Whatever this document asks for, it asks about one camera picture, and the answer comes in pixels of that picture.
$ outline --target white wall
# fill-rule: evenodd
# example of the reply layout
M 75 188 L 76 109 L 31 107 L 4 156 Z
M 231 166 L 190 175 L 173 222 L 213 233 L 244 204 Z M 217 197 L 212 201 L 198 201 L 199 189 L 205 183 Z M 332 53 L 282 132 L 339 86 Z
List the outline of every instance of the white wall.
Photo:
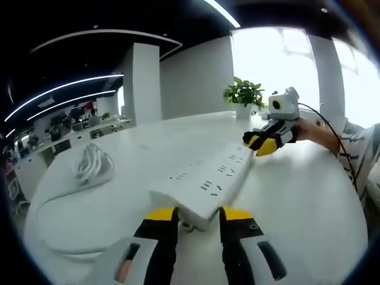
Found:
M 160 64 L 163 119 L 230 110 L 223 90 L 233 84 L 230 37 L 187 49 Z
M 110 113 L 111 116 L 118 114 L 118 96 L 101 97 L 96 99 L 97 114 L 102 116 L 104 113 Z

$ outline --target white table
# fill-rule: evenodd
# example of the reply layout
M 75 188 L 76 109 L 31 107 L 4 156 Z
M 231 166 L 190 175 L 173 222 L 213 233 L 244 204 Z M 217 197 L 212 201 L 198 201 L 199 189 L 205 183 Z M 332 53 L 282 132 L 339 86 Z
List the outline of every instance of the white table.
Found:
M 61 153 L 33 197 L 24 229 L 27 248 L 54 283 L 78 281 L 91 262 L 65 258 L 49 247 L 88 249 L 133 235 L 151 210 L 147 187 L 152 181 L 224 140 L 241 142 L 244 131 L 261 124 L 257 117 L 239 122 L 233 112 L 221 112 L 101 137 L 94 142 L 114 159 L 114 180 L 38 211 L 49 198 L 73 187 L 70 164 L 80 149 Z M 337 159 L 312 142 L 255 157 L 233 206 L 249 210 L 264 233 L 297 248 L 318 281 L 341 281 L 367 245 L 362 206 L 350 180 Z M 181 233 L 172 284 L 227 284 L 221 249 L 218 228 Z

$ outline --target person's arm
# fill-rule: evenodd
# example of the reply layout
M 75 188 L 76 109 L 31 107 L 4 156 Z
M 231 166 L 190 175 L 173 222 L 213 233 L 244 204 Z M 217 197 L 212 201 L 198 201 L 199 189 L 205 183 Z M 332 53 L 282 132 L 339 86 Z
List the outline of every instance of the person's arm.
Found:
M 310 140 L 332 151 L 334 155 L 339 153 L 341 137 L 338 139 L 330 129 L 314 125 L 303 118 L 297 120 L 297 125 L 299 127 L 298 141 Z

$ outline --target white power strip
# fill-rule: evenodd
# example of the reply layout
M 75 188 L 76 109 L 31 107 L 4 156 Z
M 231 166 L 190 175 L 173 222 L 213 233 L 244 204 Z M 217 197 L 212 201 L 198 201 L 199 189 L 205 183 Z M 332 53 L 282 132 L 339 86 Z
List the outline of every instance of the white power strip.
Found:
M 150 197 L 156 207 L 179 207 L 183 221 L 207 230 L 222 205 L 230 204 L 240 188 L 252 161 L 252 150 L 228 144 L 202 161 L 186 166 L 156 181 Z

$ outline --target window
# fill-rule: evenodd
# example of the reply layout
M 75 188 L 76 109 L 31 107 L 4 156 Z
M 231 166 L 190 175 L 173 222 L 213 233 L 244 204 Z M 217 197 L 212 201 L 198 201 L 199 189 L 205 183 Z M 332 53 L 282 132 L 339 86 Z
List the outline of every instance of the window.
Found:
M 375 64 L 347 43 L 333 39 L 342 68 L 345 115 L 364 128 L 379 122 L 380 79 Z
M 118 110 L 119 115 L 121 115 L 121 107 L 124 106 L 124 88 L 123 86 L 118 90 Z
M 234 31 L 235 76 L 261 83 L 263 99 L 293 86 L 299 101 L 319 109 L 319 85 L 311 45 L 304 30 L 258 27 Z

